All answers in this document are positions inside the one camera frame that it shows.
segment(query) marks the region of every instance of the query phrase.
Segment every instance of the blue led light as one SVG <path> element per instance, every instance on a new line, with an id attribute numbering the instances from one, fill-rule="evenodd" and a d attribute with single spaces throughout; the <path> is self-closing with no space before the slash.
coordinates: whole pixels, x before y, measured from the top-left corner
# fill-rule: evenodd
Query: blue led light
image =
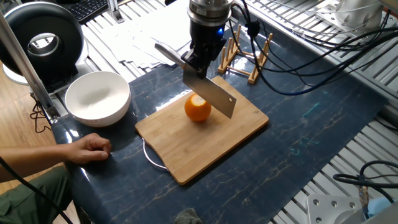
<path id="1" fill-rule="evenodd" d="M 220 28 L 220 29 L 217 31 L 217 33 L 218 33 L 219 35 L 222 35 L 222 34 L 224 33 L 223 28 Z"/>

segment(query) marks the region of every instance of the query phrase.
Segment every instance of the cleaver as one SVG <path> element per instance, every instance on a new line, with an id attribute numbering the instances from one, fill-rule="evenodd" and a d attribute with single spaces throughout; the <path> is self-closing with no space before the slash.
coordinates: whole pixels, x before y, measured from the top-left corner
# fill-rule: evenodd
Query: cleaver
<path id="1" fill-rule="evenodd" d="M 209 104 L 225 116 L 232 118 L 236 104 L 235 97 L 231 96 L 227 91 L 215 84 L 209 78 L 199 78 L 197 75 L 198 72 L 190 65 L 186 64 L 181 59 L 181 56 L 167 44 L 158 42 L 155 44 L 155 48 L 168 59 L 183 68 L 182 82 L 184 82 L 186 86 L 191 88 L 191 90 L 209 102 Z"/>

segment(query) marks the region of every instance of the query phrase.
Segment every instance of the knife handle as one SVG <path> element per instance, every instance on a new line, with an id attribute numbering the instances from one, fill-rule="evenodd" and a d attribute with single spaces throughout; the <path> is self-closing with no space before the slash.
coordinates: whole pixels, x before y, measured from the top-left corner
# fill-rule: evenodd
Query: knife handle
<path id="1" fill-rule="evenodd" d="M 169 45 L 158 42 L 155 44 L 155 48 L 168 59 L 175 62 L 177 65 L 182 66 L 183 64 L 185 64 L 185 62 L 181 59 L 181 56 Z"/>

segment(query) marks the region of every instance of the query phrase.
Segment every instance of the human hand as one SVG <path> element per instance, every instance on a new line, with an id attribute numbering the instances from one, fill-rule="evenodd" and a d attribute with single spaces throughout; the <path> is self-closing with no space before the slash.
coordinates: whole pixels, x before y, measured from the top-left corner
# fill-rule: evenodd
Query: human hand
<path id="1" fill-rule="evenodd" d="M 98 134 L 88 134 L 85 137 L 70 143 L 66 150 L 68 161 L 76 164 L 86 164 L 90 161 L 102 161 L 108 158 L 112 146 L 108 139 Z"/>

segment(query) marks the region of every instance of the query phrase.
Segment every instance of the desk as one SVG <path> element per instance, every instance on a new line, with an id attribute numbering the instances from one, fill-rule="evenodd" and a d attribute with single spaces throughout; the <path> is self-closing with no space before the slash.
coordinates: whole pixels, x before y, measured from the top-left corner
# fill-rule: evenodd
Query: desk
<path id="1" fill-rule="evenodd" d="M 273 51 L 291 66 L 316 57 L 272 27 L 269 30 L 274 33 Z M 246 36 L 241 46 L 250 51 Z M 209 76 L 217 75 L 219 62 L 220 58 L 212 63 Z M 252 69 L 245 59 L 237 58 L 235 67 L 240 66 Z M 302 72 L 330 66 L 321 60 Z M 265 74 L 285 91 L 304 88 L 296 77 Z M 138 121 L 187 90 L 179 67 L 161 66 L 131 82 L 129 111 L 110 127 L 89 128 L 69 115 L 55 122 L 52 129 L 58 143 L 96 132 L 113 145 L 105 162 L 67 164 L 75 203 L 97 224 L 173 223 L 177 213 L 188 207 L 206 224 L 267 223 L 387 102 L 353 77 L 302 96 L 279 95 L 261 81 L 250 85 L 246 77 L 233 73 L 224 78 L 268 115 L 269 124 L 184 186 L 146 160 L 134 129 Z M 153 151 L 149 155 L 160 162 Z"/>

